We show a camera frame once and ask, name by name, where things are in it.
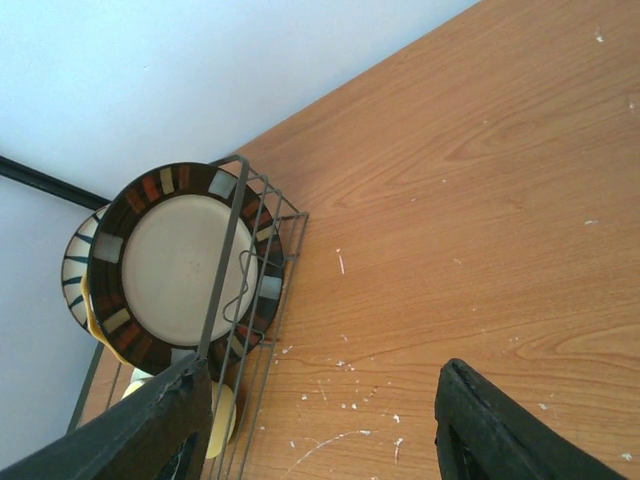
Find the wooden surface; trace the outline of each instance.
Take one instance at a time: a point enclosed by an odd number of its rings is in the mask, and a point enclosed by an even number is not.
[[[311,212],[245,478],[438,478],[451,357],[640,478],[640,2],[484,1],[241,153]]]

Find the brown tabletop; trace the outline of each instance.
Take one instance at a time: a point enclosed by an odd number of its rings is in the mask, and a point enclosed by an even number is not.
[[[247,478],[438,478],[451,357],[640,478],[640,2],[481,2],[241,153],[311,213]]]

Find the white plate center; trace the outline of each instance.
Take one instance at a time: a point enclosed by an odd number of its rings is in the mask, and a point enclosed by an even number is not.
[[[133,314],[156,337],[175,345],[200,343],[230,217],[231,209],[213,198],[182,195],[158,204],[134,229],[122,261],[124,292]],[[251,234],[238,220],[211,340],[231,329],[223,313],[233,319],[247,260],[242,252],[248,251]],[[251,256],[239,318],[253,298],[257,273]]]

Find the metal wire rack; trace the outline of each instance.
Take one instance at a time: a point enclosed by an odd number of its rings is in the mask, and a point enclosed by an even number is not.
[[[252,258],[260,259],[262,265],[257,275],[255,291],[259,291],[261,288],[267,265],[281,268],[284,275],[281,285],[280,302],[269,331],[265,333],[254,328],[254,320],[256,317],[256,308],[258,303],[258,296],[254,295],[253,301],[248,307],[248,311],[251,312],[248,325],[246,325],[249,334],[245,336],[240,359],[239,361],[236,361],[235,364],[231,360],[232,342],[229,341],[227,342],[226,352],[222,362],[220,382],[225,382],[231,387],[233,391],[233,402],[237,405],[239,414],[236,419],[234,436],[231,438],[229,443],[223,445],[222,452],[218,457],[205,462],[201,478],[240,479],[242,478],[247,464],[247,459],[249,457],[251,440],[256,428],[260,404],[267,382],[267,375],[269,373],[269,366],[271,364],[280,327],[282,325],[283,313],[291,290],[291,282],[293,280],[295,267],[300,257],[302,240],[309,219],[309,214],[298,210],[289,200],[287,200],[286,197],[284,197],[280,190],[271,185],[266,175],[259,174],[251,168],[246,158],[240,155],[232,155],[212,162],[211,165],[224,169],[235,175],[237,177],[237,185],[231,207],[231,216],[222,245],[218,269],[215,273],[213,289],[198,347],[198,353],[203,357],[207,356],[211,332],[213,331],[216,321],[225,321],[230,323],[231,330],[229,335],[233,335],[233,332],[238,327],[240,317],[240,299],[243,295],[249,294],[247,276],[249,272],[249,264]],[[227,268],[229,263],[234,260],[231,258],[231,248],[234,242],[236,226],[240,218],[240,211],[246,187],[249,187],[256,192],[260,199],[256,218],[260,218],[261,214],[265,210],[268,210],[273,218],[273,228],[271,228],[268,237],[266,238],[267,243],[264,252],[244,250],[239,254],[237,260],[241,264],[242,280],[240,285],[238,285],[238,295],[228,304],[220,305],[220,298],[222,295]],[[255,222],[253,231],[251,232],[251,245],[255,244],[256,235],[258,234],[258,226],[259,222]],[[282,257],[279,261],[274,261],[273,258],[270,259],[270,250],[273,242],[277,241],[280,241],[282,246]],[[223,311],[223,317],[216,320],[220,309]],[[233,314],[228,316],[227,314],[231,311],[233,311]],[[254,348],[255,352],[253,352],[252,355],[249,355],[249,343],[252,334],[258,335],[260,340]],[[76,412],[69,428],[70,431],[73,431],[80,424],[91,420],[91,418],[86,417],[83,412],[86,407],[87,397],[90,394],[91,384],[95,377],[96,369],[98,368],[98,362],[101,362],[101,357],[103,357],[102,353],[102,349],[96,350],[92,366],[89,369],[89,373],[85,381],[85,388],[83,388],[83,393],[78,400]],[[126,367],[119,362],[112,361],[110,365],[106,366],[106,368],[110,369],[112,372],[113,380],[109,387],[109,394],[106,402],[104,403],[104,407],[100,407],[97,410],[94,408],[94,411],[92,412],[93,416],[97,416],[99,413],[106,411],[110,406],[112,406],[114,403],[114,397],[118,398],[118,395],[123,390],[123,386],[126,386],[129,383],[128,369],[131,367]],[[217,393],[212,398],[212,411],[214,418],[218,410],[221,389],[217,389],[216,392]],[[226,424],[224,438],[226,438],[233,427],[233,415],[230,414],[228,418],[224,420]]]

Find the plate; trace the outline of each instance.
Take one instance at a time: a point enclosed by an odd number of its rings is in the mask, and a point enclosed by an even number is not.
[[[87,273],[89,250],[100,219],[108,205],[92,213],[75,231],[67,244],[62,258],[60,282],[62,295],[71,315],[83,329],[88,331],[87,310],[82,297],[82,277]]]
[[[236,183],[215,166],[166,165],[134,180],[104,213],[89,251],[89,296],[105,338],[133,366],[157,375],[197,349]],[[214,380],[227,345],[231,362],[240,360],[247,337],[250,351],[278,309],[284,257],[273,218],[266,208],[258,216],[259,205],[259,195],[247,187],[209,345]],[[248,257],[247,282],[241,285]],[[240,320],[231,331],[238,302]]]

